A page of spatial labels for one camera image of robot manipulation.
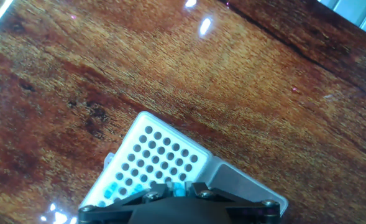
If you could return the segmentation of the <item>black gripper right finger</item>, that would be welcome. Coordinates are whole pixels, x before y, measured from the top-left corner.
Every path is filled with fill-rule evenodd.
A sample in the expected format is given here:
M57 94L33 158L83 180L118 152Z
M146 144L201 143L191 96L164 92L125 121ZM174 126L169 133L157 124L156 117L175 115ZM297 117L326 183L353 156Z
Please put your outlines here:
M252 202L204 182L186 182L185 215L198 223L263 223L281 222L280 204L272 199Z

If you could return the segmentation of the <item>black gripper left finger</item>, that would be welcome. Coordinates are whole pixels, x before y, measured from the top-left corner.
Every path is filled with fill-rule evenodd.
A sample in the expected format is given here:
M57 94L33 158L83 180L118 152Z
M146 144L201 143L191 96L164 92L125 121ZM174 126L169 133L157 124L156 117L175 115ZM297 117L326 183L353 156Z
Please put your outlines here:
M133 214L145 205L173 196L173 183L155 183L151 188L143 189L125 199L116 200L105 207L85 205L78 210L79 224L107 224L130 222Z

